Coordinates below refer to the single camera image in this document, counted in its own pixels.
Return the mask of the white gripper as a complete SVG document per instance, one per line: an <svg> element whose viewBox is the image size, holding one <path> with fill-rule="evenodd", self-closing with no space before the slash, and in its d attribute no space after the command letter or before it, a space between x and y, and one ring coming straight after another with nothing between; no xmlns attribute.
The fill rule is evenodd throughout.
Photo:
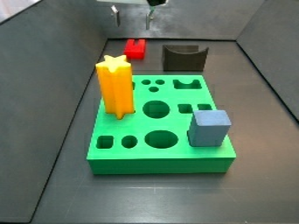
<svg viewBox="0 0 299 224"><path fill-rule="evenodd" d="M96 0L98 2L114 3L114 4L148 4L147 0ZM120 11L115 5L111 6L114 17L116 20L116 27L120 26ZM155 6L150 7L150 11L146 14L146 29L150 30L151 21L154 20Z"/></svg>

